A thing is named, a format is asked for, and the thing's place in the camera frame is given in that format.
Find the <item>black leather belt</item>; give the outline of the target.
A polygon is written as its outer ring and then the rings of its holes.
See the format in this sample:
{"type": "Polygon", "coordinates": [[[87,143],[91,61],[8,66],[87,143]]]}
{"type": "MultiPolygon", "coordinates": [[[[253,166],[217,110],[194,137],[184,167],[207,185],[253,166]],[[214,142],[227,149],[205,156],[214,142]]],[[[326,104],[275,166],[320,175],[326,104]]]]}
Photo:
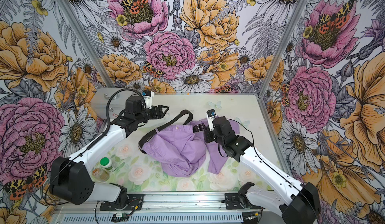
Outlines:
{"type": "Polygon", "coordinates": [[[189,124],[193,118],[194,118],[194,115],[193,113],[191,113],[190,111],[188,110],[182,110],[176,117],[174,117],[172,120],[170,120],[169,122],[151,130],[150,132],[148,132],[147,134],[145,134],[141,139],[140,141],[138,142],[138,147],[140,149],[140,151],[143,153],[143,154],[146,154],[146,152],[143,150],[143,146],[145,143],[147,143],[148,141],[151,140],[151,138],[156,134],[158,133],[159,131],[162,131],[163,129],[173,125],[176,121],[178,121],[179,119],[181,119],[183,116],[187,115],[187,119],[184,121],[183,125],[187,125],[189,124]]]}

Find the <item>purple trousers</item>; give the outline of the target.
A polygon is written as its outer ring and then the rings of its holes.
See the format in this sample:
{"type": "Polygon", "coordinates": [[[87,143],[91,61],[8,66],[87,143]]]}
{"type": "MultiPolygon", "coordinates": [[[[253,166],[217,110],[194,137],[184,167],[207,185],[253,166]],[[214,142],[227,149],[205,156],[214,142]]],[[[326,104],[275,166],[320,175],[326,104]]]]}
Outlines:
{"type": "Polygon", "coordinates": [[[140,149],[161,164],[163,171],[173,177],[190,177],[205,162],[209,155],[208,172],[219,174],[229,159],[216,142],[206,143],[203,132],[194,132],[193,127],[208,121],[191,121],[187,125],[171,125],[155,134],[140,149]]]}

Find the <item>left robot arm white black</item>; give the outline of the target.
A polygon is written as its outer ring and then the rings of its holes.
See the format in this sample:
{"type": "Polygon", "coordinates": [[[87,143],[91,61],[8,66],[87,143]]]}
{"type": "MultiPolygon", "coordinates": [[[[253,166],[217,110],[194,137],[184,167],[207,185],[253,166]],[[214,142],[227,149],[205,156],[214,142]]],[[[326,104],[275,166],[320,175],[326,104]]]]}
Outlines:
{"type": "Polygon", "coordinates": [[[153,106],[151,97],[130,96],[125,109],[110,121],[105,134],[69,157],[58,157],[52,164],[50,193],[74,205],[84,202],[110,203],[122,210],[128,204],[127,189],[113,183],[94,182],[93,167],[119,142],[136,131],[140,124],[162,119],[168,106],[153,106]]]}

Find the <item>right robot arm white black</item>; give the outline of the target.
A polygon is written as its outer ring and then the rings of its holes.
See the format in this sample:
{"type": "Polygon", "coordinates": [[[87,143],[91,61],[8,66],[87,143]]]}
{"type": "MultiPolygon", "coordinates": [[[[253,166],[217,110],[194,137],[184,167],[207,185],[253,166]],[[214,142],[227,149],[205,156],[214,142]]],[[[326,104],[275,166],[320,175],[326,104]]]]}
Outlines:
{"type": "Polygon", "coordinates": [[[193,131],[202,132],[206,143],[217,143],[229,158],[251,169],[273,189],[265,191],[247,182],[238,190],[241,207],[267,209],[281,216],[286,224],[318,222],[320,199],[313,184],[303,184],[274,165],[257,150],[253,140],[235,133],[230,119],[208,117],[207,121],[207,125],[195,125],[193,131]]]}

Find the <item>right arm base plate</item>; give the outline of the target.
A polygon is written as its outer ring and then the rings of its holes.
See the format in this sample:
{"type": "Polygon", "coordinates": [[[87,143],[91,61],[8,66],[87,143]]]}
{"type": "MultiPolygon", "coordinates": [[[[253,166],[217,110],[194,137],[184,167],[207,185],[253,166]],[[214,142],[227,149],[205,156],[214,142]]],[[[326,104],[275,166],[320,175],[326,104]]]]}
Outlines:
{"type": "Polygon", "coordinates": [[[227,210],[258,210],[260,206],[251,205],[244,197],[238,193],[225,193],[225,199],[221,201],[227,210]]]}

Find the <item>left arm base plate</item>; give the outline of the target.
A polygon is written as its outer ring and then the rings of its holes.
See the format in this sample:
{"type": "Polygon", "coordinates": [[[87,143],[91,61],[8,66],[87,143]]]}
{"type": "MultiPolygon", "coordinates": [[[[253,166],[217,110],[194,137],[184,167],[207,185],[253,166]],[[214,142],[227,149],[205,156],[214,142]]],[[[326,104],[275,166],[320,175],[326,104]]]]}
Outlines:
{"type": "Polygon", "coordinates": [[[130,193],[119,197],[115,202],[103,201],[101,211],[141,211],[143,205],[143,194],[130,193]]]}

